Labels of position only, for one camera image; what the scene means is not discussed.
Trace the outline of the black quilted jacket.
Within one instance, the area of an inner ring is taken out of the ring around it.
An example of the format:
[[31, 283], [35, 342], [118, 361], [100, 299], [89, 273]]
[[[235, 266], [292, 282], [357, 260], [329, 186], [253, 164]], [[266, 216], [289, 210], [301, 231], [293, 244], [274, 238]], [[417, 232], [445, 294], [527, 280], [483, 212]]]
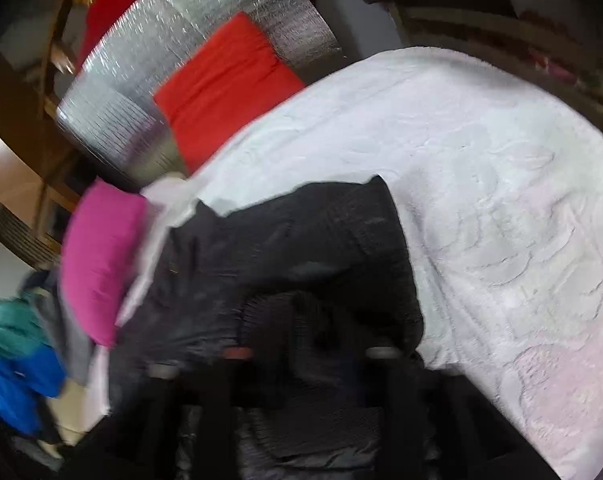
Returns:
[[170, 230], [63, 479], [551, 479], [475, 385], [429, 370], [386, 183], [322, 182]]

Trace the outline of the red pillow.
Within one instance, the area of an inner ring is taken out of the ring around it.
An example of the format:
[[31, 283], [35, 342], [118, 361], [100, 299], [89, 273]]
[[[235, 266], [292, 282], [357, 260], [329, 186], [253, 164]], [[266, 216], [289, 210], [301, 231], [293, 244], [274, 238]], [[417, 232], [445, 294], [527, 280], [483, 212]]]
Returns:
[[213, 32], [153, 99], [193, 174], [242, 128], [303, 88], [266, 34], [239, 12]]

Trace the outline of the magenta pillow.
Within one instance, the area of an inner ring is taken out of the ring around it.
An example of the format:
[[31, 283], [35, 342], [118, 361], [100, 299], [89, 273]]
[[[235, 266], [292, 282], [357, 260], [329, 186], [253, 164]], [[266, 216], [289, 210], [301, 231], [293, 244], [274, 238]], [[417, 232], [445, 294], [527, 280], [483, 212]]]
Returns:
[[115, 322], [145, 231], [147, 206], [142, 195], [98, 179], [81, 196], [65, 231], [60, 295], [79, 326], [106, 348], [115, 341]]

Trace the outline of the white embossed bed cover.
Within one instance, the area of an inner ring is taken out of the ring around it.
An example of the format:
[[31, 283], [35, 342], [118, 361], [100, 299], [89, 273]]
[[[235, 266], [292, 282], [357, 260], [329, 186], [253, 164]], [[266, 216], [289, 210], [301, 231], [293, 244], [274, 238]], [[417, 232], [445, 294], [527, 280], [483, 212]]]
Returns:
[[[381, 178], [398, 211], [429, 370], [464, 375], [554, 471], [603, 468], [603, 136], [551, 94], [467, 55], [413, 48], [327, 77], [245, 127], [158, 216], [118, 330], [170, 230], [311, 183]], [[110, 350], [94, 359], [111, 411]]]

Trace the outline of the silver foil insulation panel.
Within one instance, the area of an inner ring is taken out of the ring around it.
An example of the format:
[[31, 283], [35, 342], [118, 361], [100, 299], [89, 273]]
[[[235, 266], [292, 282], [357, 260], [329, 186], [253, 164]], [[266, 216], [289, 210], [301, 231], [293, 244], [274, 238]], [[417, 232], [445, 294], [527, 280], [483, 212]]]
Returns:
[[343, 51], [310, 0], [137, 0], [82, 64], [56, 108], [59, 126], [129, 186], [143, 188], [182, 169], [153, 93], [239, 11], [303, 81], [335, 70]]

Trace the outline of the grey garment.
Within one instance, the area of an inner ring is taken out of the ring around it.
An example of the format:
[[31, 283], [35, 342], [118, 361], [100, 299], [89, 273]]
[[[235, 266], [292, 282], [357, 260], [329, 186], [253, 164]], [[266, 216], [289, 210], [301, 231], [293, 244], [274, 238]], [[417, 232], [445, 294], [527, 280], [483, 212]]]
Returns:
[[61, 296], [59, 269], [36, 269], [24, 281], [23, 290], [67, 376], [78, 385], [87, 385], [94, 342]]

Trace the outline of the wooden stair railing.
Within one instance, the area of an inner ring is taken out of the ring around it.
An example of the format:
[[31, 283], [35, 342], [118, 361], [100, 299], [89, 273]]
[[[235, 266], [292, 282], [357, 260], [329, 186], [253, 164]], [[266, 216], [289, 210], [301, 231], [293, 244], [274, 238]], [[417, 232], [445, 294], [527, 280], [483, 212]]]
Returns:
[[76, 162], [78, 151], [55, 122], [60, 98], [55, 94], [55, 76], [75, 76], [77, 58], [64, 39], [70, 11], [87, 9], [93, 0], [60, 0], [49, 29], [48, 40], [40, 63], [38, 105], [36, 115], [41, 133], [44, 135], [42, 154], [41, 188], [37, 198], [32, 230], [37, 238], [53, 248], [58, 241], [48, 233], [49, 220], [55, 208], [72, 212], [79, 195], [65, 182], [66, 176]]

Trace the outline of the teal shirt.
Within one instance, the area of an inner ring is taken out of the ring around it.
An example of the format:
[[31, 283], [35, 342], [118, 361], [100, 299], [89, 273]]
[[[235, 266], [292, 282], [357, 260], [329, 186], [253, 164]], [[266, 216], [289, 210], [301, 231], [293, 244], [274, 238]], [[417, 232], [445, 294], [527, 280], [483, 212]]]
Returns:
[[48, 344], [38, 315], [26, 299], [0, 298], [0, 358], [21, 359]]

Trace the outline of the wooden side table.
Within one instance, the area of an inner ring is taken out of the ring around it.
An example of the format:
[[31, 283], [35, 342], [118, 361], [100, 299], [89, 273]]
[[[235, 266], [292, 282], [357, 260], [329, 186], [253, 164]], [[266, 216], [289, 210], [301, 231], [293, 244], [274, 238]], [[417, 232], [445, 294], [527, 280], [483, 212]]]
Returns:
[[367, 0], [402, 42], [467, 53], [547, 90], [603, 132], [603, 0]]

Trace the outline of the blue jacket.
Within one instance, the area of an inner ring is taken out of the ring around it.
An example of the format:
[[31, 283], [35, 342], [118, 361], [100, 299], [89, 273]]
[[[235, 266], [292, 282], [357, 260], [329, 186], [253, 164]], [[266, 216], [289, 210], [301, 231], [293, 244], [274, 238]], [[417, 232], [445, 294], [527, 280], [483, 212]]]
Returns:
[[39, 401], [56, 398], [65, 378], [58, 356], [46, 344], [27, 356], [0, 356], [0, 417], [21, 434], [38, 436], [44, 428]]

